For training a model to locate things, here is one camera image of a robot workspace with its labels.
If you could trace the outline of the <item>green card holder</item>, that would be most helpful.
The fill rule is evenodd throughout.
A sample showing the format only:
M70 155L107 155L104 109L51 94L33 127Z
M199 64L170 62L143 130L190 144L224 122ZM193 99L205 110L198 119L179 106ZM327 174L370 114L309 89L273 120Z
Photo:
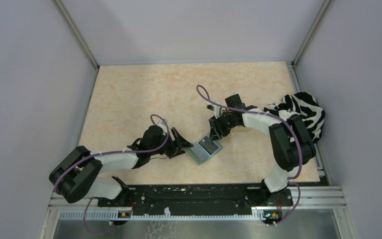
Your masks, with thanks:
M198 164L201 165L223 149L219 140L211 140L209 135L205 135L197 141L193 147L186 149L186 153Z

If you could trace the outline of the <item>thin card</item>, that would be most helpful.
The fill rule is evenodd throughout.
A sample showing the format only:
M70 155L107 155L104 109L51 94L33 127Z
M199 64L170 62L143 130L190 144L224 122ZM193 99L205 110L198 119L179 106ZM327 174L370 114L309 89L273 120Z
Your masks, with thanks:
M198 144L209 155L214 155L220 149L220 147L214 141L211 141L208 137L201 139Z

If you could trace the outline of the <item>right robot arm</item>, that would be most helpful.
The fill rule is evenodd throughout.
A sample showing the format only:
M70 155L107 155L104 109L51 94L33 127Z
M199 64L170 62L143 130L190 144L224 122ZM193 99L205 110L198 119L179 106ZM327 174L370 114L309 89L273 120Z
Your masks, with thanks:
M288 180L316 155L308 129L302 117L282 119L254 105L246 106L238 94L225 101L225 108L219 103L207 104L207 108L214 112L209 119L209 138L220 140L237 127L255 129L270 137L275 164L261 182L260 198L264 204L273 205L288 186Z

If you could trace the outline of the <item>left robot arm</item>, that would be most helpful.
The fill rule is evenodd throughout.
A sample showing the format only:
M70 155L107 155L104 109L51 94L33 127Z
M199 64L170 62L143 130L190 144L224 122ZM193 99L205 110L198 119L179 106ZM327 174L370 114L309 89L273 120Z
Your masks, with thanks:
M148 127L141 138L119 151L92 152L83 145L75 147L51 171L49 181L54 192L68 203L90 197L109 199L123 206L129 200L127 185L117 176L106 178L102 174L117 169L137 169L154 155L174 158L192 147L174 127L167 128L160 123Z

